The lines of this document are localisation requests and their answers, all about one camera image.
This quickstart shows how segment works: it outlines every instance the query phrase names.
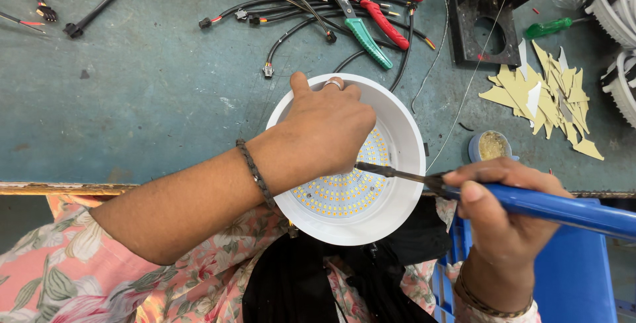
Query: hand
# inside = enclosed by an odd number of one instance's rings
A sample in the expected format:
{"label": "hand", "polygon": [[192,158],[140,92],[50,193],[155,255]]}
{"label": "hand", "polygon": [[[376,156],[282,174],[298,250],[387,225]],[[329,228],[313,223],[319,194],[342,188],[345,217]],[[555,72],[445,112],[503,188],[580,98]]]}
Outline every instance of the hand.
{"label": "hand", "polygon": [[[341,78],[331,80],[344,87]],[[340,91],[328,84],[314,92],[301,72],[291,76],[290,85],[294,101],[285,120],[247,143],[257,165],[264,157],[279,158],[281,165],[261,173],[273,192],[351,171],[375,126],[375,112],[360,103],[356,85]]]}
{"label": "hand", "polygon": [[534,259],[559,225],[507,213],[495,196],[477,182],[500,182],[573,196],[555,176],[504,157],[463,166],[446,174],[444,182],[462,189],[458,214],[470,219],[473,228],[473,248],[462,274],[466,286],[492,308],[522,309],[534,286]]}

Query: paper scrap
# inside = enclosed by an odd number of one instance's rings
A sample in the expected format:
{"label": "paper scrap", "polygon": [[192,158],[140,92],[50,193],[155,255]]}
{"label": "paper scrap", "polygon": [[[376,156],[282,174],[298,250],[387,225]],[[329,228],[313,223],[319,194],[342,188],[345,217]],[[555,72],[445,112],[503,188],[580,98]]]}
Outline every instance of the paper scrap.
{"label": "paper scrap", "polygon": [[563,50],[563,46],[559,47],[561,49],[561,53],[558,55],[558,63],[561,66],[561,72],[565,71],[568,68],[567,58],[565,58],[565,51]]}
{"label": "paper scrap", "polygon": [[504,105],[506,107],[519,109],[519,106],[516,105],[508,91],[504,90],[502,87],[493,87],[487,92],[480,93],[479,97],[488,99],[489,101],[493,101],[495,103],[499,103],[500,105]]}
{"label": "paper scrap", "polygon": [[541,93],[541,82],[537,82],[537,85],[533,89],[528,91],[528,103],[525,104],[530,110],[533,117],[537,116],[537,109],[539,109],[539,94]]}
{"label": "paper scrap", "polygon": [[521,66],[518,70],[523,75],[523,78],[528,81],[528,53],[525,50],[525,38],[522,38],[521,43],[519,43],[519,56],[521,57]]}
{"label": "paper scrap", "polygon": [[593,142],[587,139],[581,140],[581,143],[575,145],[574,149],[577,152],[584,153],[587,156],[595,157],[598,160],[605,160],[605,157],[601,156],[599,151],[596,149],[596,145],[594,145]]}
{"label": "paper scrap", "polygon": [[[489,77],[495,85],[479,97],[513,108],[514,116],[530,121],[533,135],[545,128],[546,139],[550,139],[553,129],[560,128],[575,150],[604,160],[594,143],[585,138],[586,133],[590,134],[585,122],[590,98],[583,91],[583,70],[577,72],[576,68],[568,67],[562,47],[557,61],[535,41],[532,45],[543,68],[543,76],[522,57],[522,66],[517,71],[501,65],[497,76]],[[525,42],[522,42],[522,56],[524,47]]]}

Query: floral clothing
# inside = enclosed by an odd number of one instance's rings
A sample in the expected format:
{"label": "floral clothing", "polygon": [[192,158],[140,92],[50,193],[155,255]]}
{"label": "floral clothing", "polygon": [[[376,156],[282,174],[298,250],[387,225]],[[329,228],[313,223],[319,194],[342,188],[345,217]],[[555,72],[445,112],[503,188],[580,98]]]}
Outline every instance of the floral clothing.
{"label": "floral clothing", "polygon": [[[50,196],[55,222],[29,232],[0,255],[0,323],[234,323],[262,252],[285,232],[280,210],[253,208],[171,266],[133,254],[93,220],[99,197]],[[439,200],[450,225],[455,203]],[[435,261],[406,267],[401,286],[432,313],[428,282]],[[346,285],[338,257],[325,259],[331,290],[349,322],[374,322],[364,300]],[[449,267],[452,278],[459,265]],[[489,317],[456,296],[456,321],[539,323],[536,303],[516,319]]]}

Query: bracelet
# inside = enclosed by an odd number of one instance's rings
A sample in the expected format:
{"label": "bracelet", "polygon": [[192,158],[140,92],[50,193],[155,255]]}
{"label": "bracelet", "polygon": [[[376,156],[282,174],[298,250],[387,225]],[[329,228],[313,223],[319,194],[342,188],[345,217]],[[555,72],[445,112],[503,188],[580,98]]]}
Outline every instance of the bracelet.
{"label": "bracelet", "polygon": [[258,185],[258,187],[261,189],[261,193],[265,197],[267,207],[273,208],[274,206],[276,206],[276,201],[274,201],[274,197],[270,193],[270,189],[267,188],[267,184],[263,180],[261,173],[258,172],[258,168],[256,167],[256,164],[254,164],[252,156],[249,155],[249,151],[247,151],[244,139],[237,139],[237,148],[240,150],[241,154],[243,154],[243,158],[245,158],[245,162],[247,162],[247,166],[249,167],[249,171],[254,177],[256,185]]}
{"label": "bracelet", "polygon": [[486,313],[487,315],[491,315],[494,317],[517,318],[526,314],[530,310],[530,308],[532,308],[532,303],[534,302],[534,298],[532,297],[532,295],[530,295],[530,302],[528,303],[528,305],[520,311],[504,312],[504,311],[499,311],[494,308],[491,308],[488,304],[485,304],[482,301],[480,301],[477,297],[473,295],[473,293],[471,293],[471,291],[468,290],[468,288],[466,287],[464,283],[464,279],[462,278],[463,270],[464,270],[464,265],[462,265],[462,267],[459,269],[459,276],[457,276],[457,283],[462,287],[466,296],[471,300],[470,302],[467,302],[467,303],[469,303],[471,306],[473,306],[477,310],[482,311],[483,313]]}

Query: wrist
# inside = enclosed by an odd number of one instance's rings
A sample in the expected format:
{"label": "wrist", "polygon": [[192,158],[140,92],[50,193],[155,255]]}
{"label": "wrist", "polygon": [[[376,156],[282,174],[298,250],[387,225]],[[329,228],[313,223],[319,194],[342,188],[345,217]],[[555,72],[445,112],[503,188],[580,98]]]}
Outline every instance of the wrist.
{"label": "wrist", "polygon": [[281,123],[245,143],[272,196],[315,179],[307,170],[311,164],[299,159],[303,149],[294,148],[293,138]]}
{"label": "wrist", "polygon": [[[527,307],[534,288],[534,264],[502,267],[483,259],[471,249],[461,271],[466,290],[488,307],[502,312],[521,311]],[[457,293],[466,300],[463,289]]]}

